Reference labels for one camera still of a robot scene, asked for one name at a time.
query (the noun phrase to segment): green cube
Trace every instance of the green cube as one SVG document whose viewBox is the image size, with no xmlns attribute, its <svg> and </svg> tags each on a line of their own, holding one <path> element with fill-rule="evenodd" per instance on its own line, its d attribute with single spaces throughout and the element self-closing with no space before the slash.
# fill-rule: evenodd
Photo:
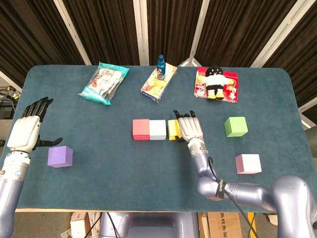
<svg viewBox="0 0 317 238">
<path fill-rule="evenodd" d="M 232 117 L 224 122 L 227 137 L 243 136 L 248 132 L 245 117 Z"/>
</svg>

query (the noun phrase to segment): plush toy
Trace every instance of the plush toy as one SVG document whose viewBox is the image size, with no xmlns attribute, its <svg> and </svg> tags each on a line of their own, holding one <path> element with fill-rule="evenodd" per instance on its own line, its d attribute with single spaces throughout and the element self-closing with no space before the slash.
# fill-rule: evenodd
<svg viewBox="0 0 317 238">
<path fill-rule="evenodd" d="M 229 84 L 232 79 L 223 76 L 222 68 L 218 66 L 209 67 L 206 71 L 204 82 L 208 91 L 207 99 L 222 100 L 224 98 L 223 86 Z"/>
</svg>

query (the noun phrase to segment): blue-green tablecloth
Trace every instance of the blue-green tablecloth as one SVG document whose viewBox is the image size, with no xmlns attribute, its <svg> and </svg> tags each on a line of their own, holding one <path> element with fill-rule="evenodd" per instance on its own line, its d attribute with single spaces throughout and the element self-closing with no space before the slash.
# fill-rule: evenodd
<svg viewBox="0 0 317 238">
<path fill-rule="evenodd" d="M 73 166 L 49 167 L 48 148 L 36 149 L 19 208 L 236 211 L 229 202 L 210 201 L 197 193 L 198 177 L 185 143 L 133 140 L 132 119 L 173 119 L 175 109 L 195 111 L 221 178 L 270 187 L 276 177 L 296 174 L 317 196 L 316 170 L 284 70 L 224 68 L 239 76 L 238 103 L 231 104 L 195 98 L 197 69 L 179 67 L 157 104 L 140 93 L 154 66 L 129 66 L 112 106 L 104 106 L 78 96 L 96 68 L 43 65 L 29 71 L 13 121 L 34 101 L 54 98 L 41 138 L 63 137 L 61 145 L 74 150 Z M 223 123 L 235 116 L 245 116 L 249 132 L 227 138 Z M 6 148 L 1 164 L 8 152 Z M 238 175 L 235 156 L 242 153 L 259 154 L 262 172 Z"/>
</svg>

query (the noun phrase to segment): bottle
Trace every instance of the bottle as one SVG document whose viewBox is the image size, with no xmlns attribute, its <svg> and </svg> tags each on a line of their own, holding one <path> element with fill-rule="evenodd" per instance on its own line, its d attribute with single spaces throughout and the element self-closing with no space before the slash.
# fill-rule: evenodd
<svg viewBox="0 0 317 238">
<path fill-rule="evenodd" d="M 160 55 L 158 57 L 158 62 L 157 62 L 157 77 L 159 80 L 164 80 L 165 79 L 165 70 L 166 70 L 166 63 L 164 60 L 164 56 Z"/>
</svg>

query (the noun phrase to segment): red cube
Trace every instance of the red cube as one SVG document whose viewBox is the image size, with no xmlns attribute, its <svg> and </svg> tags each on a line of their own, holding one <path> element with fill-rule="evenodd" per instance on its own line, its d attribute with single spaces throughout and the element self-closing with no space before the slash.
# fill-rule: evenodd
<svg viewBox="0 0 317 238">
<path fill-rule="evenodd" d="M 150 139 L 150 120 L 149 119 L 133 119 L 132 135 L 135 140 Z"/>
</svg>

